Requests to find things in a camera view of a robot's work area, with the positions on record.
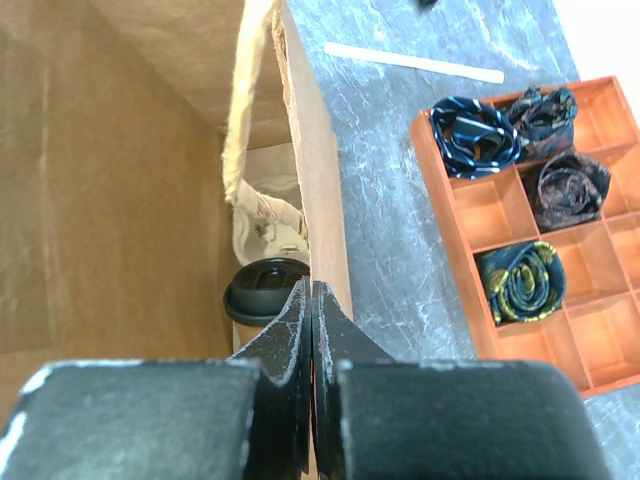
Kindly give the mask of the black cup lid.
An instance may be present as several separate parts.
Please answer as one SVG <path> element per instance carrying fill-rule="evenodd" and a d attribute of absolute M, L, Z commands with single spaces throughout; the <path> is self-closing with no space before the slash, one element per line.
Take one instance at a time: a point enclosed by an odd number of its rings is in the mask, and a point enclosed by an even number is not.
<path fill-rule="evenodd" d="M 280 314 L 295 284 L 309 275 L 309 266 L 293 258 L 252 262 L 242 267 L 227 286 L 225 310 L 236 323 L 264 328 Z"/>

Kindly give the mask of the brown paper bag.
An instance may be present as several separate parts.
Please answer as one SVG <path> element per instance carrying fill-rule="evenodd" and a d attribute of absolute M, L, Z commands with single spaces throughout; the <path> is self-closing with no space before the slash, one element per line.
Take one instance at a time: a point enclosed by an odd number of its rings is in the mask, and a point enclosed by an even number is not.
<path fill-rule="evenodd" d="M 223 357 L 240 1 L 1 5 L 1 413 L 45 363 Z"/>

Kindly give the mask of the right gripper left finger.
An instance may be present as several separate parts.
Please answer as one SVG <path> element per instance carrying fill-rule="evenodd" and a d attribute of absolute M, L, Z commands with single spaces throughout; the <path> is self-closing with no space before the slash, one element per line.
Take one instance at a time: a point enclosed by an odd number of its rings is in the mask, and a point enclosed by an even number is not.
<path fill-rule="evenodd" d="M 296 282 L 281 312 L 232 358 L 260 367 L 243 477 L 299 479 L 309 470 L 309 278 Z"/>

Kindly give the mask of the cardboard cup carrier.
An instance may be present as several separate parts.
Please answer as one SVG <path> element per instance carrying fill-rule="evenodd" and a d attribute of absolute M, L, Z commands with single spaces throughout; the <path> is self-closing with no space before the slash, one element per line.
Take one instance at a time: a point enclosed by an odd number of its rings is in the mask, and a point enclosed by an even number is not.
<path fill-rule="evenodd" d="M 292 175 L 264 177 L 253 186 L 259 192 L 302 209 L 299 185 Z M 290 226 L 269 224 L 240 209 L 233 210 L 232 223 L 233 250 L 242 266 L 267 258 L 292 258 L 310 265 L 306 242 Z"/>

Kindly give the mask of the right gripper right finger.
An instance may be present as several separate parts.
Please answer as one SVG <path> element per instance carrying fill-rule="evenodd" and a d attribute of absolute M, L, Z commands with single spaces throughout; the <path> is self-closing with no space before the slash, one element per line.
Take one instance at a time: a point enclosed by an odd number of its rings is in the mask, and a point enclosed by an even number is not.
<path fill-rule="evenodd" d="M 318 475 L 341 473 L 340 363 L 393 363 L 395 359 L 343 312 L 329 284 L 314 280 L 311 297 L 312 432 Z"/>

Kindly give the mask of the white straw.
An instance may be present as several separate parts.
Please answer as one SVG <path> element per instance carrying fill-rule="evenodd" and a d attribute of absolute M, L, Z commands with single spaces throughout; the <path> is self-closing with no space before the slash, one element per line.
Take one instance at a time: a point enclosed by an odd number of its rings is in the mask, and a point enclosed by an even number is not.
<path fill-rule="evenodd" d="M 339 58 L 414 68 L 491 84 L 502 84 L 505 80 L 505 74 L 496 69 L 474 67 L 459 63 L 355 47 L 335 42 L 327 42 L 324 45 L 324 52 L 327 55 Z"/>

